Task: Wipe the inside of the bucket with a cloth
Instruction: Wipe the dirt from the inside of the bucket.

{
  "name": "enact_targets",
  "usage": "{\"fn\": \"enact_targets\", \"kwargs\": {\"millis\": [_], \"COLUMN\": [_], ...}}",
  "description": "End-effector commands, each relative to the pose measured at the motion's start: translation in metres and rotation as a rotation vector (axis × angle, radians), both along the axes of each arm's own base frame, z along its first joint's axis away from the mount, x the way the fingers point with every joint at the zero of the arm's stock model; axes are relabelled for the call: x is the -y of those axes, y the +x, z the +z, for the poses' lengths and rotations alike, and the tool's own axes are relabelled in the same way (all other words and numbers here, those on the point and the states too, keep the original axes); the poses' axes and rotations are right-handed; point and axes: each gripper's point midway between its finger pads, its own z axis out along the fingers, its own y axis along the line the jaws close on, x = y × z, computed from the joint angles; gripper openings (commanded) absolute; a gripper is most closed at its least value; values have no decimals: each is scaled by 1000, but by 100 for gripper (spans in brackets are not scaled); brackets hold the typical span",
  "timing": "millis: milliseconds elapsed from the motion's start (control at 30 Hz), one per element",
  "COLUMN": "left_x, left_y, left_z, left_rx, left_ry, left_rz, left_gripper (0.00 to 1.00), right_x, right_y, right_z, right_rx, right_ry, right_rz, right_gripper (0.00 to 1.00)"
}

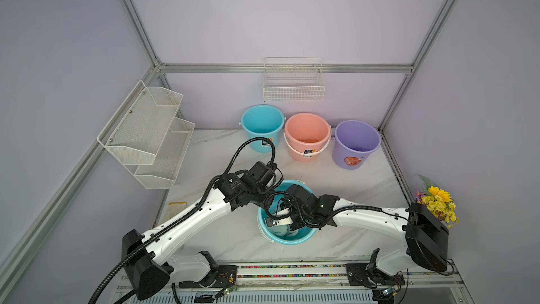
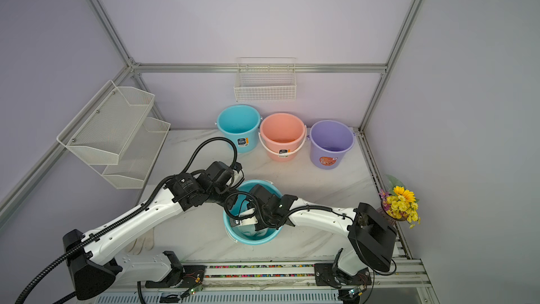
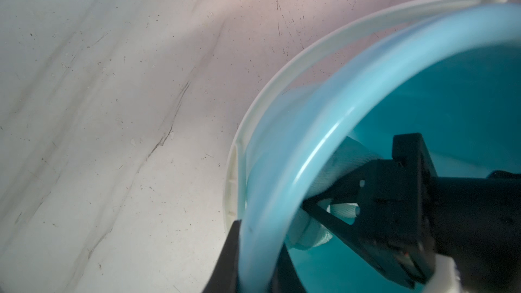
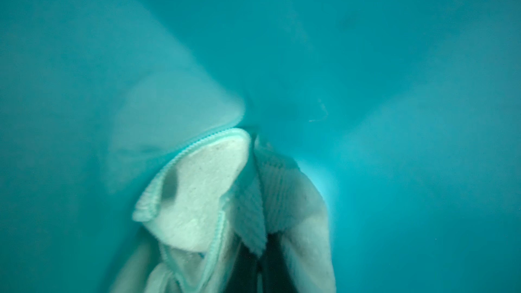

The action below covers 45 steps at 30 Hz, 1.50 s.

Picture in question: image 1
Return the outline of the teal plastic bucket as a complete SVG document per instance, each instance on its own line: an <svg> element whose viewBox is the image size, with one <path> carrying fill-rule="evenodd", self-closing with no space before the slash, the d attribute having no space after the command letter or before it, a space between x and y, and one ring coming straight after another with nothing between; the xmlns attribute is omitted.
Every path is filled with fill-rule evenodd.
<svg viewBox="0 0 540 304"><path fill-rule="evenodd" d="M240 119L240 125L248 139L264 137L278 147L280 133L285 125L285 115L276 107L258 105L247 109Z"/></svg>
<svg viewBox="0 0 540 304"><path fill-rule="evenodd" d="M284 180L279 187L276 188L276 191L287 191L292 185L301 186L308 193L313 194L313 191L301 181L295 180ZM283 198L282 195L276 196L271 203L269 210L271 213L276 214L276 211L281 211L282 206L284 205L281 202ZM267 214L264 212L264 209L259 208L257 211L257 225L262 236L270 241L271 243L279 243L285 246L295 246L301 243L308 241L316 232L316 229L310 229L308 227L302 227L299 229L291 229L291 225L281 225L277 227L268 227L266 224L266 219L268 218Z"/></svg>

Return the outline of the mint green microfiber cloth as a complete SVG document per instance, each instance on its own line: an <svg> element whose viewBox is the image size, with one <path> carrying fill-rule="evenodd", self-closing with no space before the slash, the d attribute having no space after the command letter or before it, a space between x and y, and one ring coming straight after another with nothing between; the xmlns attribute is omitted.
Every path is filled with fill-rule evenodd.
<svg viewBox="0 0 540 304"><path fill-rule="evenodd" d="M274 236L283 240L293 240L298 235L299 229L291 230L290 225L281 225L268 228L269 232Z"/></svg>

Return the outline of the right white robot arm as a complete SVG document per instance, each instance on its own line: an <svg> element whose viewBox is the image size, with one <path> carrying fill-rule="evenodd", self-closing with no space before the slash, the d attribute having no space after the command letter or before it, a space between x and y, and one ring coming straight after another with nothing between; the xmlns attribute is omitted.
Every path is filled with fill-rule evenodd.
<svg viewBox="0 0 540 304"><path fill-rule="evenodd" d="M447 273L449 229L424 205L381 208L334 195L314 196L295 185L284 191L280 208L271 214L299 228L356 227L391 237L397 241L393 249L372 253L371 268L381 274L394 276L413 266Z"/></svg>

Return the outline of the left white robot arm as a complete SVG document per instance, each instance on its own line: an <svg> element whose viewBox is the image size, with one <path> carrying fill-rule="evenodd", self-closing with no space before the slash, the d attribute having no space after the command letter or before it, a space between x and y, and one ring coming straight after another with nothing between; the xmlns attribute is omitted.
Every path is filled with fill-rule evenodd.
<svg viewBox="0 0 540 304"><path fill-rule="evenodd" d="M174 254L199 231L236 208L262 207L276 188L277 165L257 162L250 170L226 171L214 177L202 197L165 223L140 233L133 229L122 238L122 261L132 290L125 296L143 301L167 285L180 281L214 280L215 260L201 251L188 262L173 260Z"/></svg>

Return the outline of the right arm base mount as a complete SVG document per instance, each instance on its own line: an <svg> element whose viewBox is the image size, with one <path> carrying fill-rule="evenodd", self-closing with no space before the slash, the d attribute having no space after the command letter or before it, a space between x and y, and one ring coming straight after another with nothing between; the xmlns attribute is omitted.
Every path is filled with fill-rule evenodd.
<svg viewBox="0 0 540 304"><path fill-rule="evenodd" d="M398 286L400 288L405 285L401 272L389 276L377 268L376 260L379 252L380 249L375 249L368 263L347 263L345 265L350 286L376 289L378 286Z"/></svg>

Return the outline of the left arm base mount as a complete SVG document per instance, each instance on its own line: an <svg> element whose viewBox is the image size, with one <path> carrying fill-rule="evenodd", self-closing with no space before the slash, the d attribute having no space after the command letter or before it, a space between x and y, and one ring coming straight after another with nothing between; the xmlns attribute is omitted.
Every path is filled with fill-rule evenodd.
<svg viewBox="0 0 540 304"><path fill-rule="evenodd" d="M199 281L180 281L177 285L181 289L209 289L223 288L227 285L234 285L238 276L237 265L220 265L208 251L200 251L195 257L207 263L209 270Z"/></svg>

